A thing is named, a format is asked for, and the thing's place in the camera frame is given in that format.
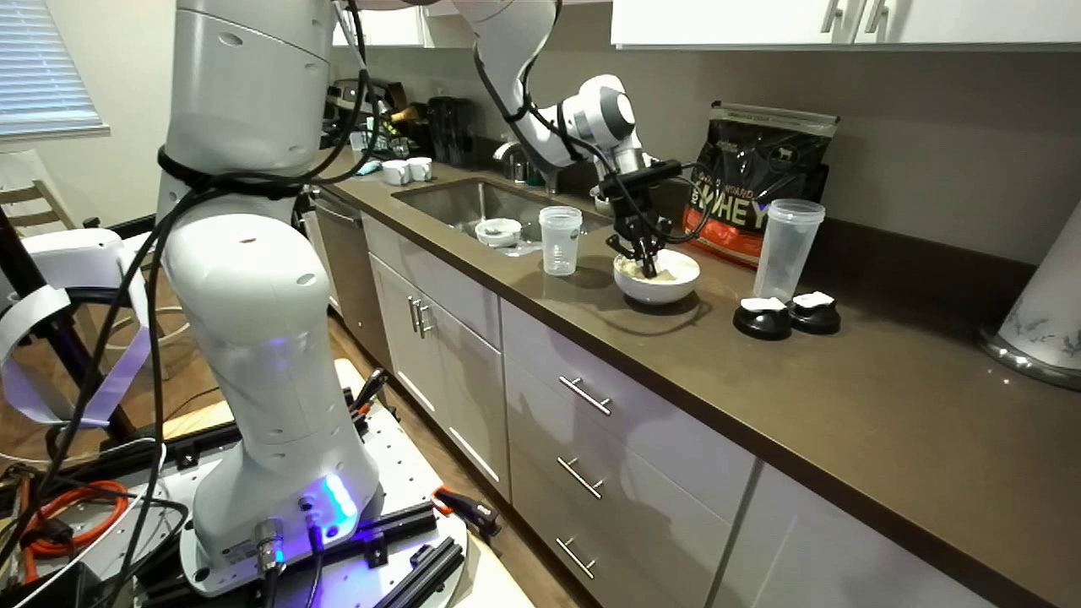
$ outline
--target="wall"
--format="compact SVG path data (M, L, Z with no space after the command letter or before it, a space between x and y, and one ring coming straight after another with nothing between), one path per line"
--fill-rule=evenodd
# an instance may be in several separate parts
M371 72L412 97L478 97L485 128L508 133L469 51L371 51ZM626 83L649 152L684 161L715 97L843 116L828 209L863 226L1042 259L1081 200L1081 51L646 53L607 48L607 9L571 7L534 96L554 102L598 72Z
M76 220L157 209L171 75L171 0L50 0L106 135L8 142L34 150Z

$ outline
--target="brown countertop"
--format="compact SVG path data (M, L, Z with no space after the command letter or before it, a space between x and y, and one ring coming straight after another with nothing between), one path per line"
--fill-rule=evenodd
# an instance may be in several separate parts
M465 175L438 167L436 185ZM1079 391L846 305L835 338L749 343L731 318L753 275L711 255L694 255L701 314L631 312L607 231L554 282L541 257L500 257L381 178L334 191L989 602L1081 605Z

